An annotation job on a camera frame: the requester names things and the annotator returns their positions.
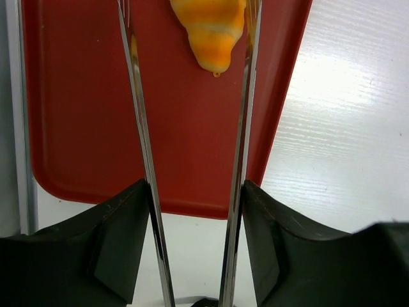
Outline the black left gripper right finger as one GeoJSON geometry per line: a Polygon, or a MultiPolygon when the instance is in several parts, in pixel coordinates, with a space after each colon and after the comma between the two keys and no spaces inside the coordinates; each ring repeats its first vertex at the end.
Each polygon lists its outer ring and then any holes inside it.
{"type": "Polygon", "coordinates": [[[407,306],[408,223],[336,230],[248,180],[243,218],[258,306],[407,306]]]}

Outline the golden croissant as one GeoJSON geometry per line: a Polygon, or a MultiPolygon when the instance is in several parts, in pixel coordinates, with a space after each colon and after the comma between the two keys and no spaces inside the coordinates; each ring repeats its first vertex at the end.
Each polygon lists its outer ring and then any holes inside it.
{"type": "Polygon", "coordinates": [[[171,1],[171,8],[187,32],[198,65],[218,77],[228,70],[231,53],[242,37],[245,1],[171,1]]]}

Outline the metal serving tongs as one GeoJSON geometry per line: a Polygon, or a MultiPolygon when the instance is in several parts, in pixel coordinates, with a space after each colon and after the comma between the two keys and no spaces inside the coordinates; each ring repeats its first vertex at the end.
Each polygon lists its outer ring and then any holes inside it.
{"type": "MultiPolygon", "coordinates": [[[[162,287],[164,306],[175,306],[173,283],[169,268],[164,226],[158,195],[156,174],[151,150],[148,120],[144,103],[143,86],[137,55],[136,35],[132,24],[130,1],[118,1],[121,38],[127,62],[129,85],[134,105],[139,143],[143,157],[144,176],[148,185],[148,204],[155,238],[158,269],[162,287]]],[[[235,293],[238,241],[242,220],[243,186],[247,172],[247,159],[251,134],[252,107],[256,85],[256,65],[258,58],[259,33],[261,28],[261,1],[246,2],[247,38],[243,85],[236,139],[233,179],[229,201],[228,221],[224,244],[224,257],[220,294],[213,303],[217,306],[232,306],[235,293]]]]}

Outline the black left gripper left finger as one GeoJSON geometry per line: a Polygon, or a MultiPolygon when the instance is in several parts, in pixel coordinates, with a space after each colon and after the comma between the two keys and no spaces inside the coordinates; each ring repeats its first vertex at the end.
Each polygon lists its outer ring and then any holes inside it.
{"type": "Polygon", "coordinates": [[[149,211],[139,180],[65,221],[1,239],[1,305],[131,304],[149,211]]]}

